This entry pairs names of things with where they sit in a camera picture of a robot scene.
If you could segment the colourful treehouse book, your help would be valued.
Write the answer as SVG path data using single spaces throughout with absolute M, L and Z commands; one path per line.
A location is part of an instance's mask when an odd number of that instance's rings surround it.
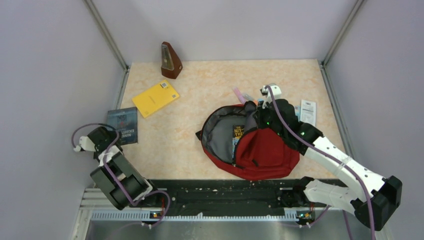
M 244 135 L 244 125 L 233 125 L 232 127 L 232 158 L 235 157 L 236 146 L 240 138 Z

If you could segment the red backpack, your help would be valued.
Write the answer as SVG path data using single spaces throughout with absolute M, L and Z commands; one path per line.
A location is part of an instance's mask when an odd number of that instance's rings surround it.
M 249 181 L 287 177 L 300 161 L 270 128 L 244 131 L 232 157 L 233 125 L 245 125 L 244 104 L 226 105 L 212 112 L 196 137 L 207 157 L 219 169 Z

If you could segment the dark nineteen eighty-four book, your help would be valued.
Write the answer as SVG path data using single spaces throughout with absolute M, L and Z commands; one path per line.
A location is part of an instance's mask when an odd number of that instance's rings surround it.
M 109 110 L 106 123 L 120 134 L 120 144 L 138 143 L 138 110 L 136 107 Z

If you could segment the yellow notebook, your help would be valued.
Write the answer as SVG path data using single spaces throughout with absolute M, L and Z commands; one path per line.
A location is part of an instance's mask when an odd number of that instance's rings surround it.
M 136 95 L 131 100 L 141 116 L 147 118 L 177 100 L 179 97 L 179 93 L 166 79 L 164 79 Z

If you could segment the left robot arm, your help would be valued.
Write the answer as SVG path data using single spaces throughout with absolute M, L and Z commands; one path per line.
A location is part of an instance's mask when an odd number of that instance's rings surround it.
M 136 206 L 141 200 L 149 207 L 160 202 L 159 191 L 124 155 L 120 135 L 112 126 L 101 124 L 86 140 L 99 163 L 90 177 L 116 209 Z

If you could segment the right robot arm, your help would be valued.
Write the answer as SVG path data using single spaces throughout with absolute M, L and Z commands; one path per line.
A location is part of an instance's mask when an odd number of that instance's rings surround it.
M 402 181 L 375 173 L 337 148 L 315 126 L 299 121 L 294 106 L 285 99 L 260 101 L 253 112 L 258 127 L 278 137 L 296 155 L 316 161 L 331 171 L 344 187 L 303 177 L 293 192 L 299 206 L 323 203 L 353 214 L 364 226 L 381 231 L 400 206 Z

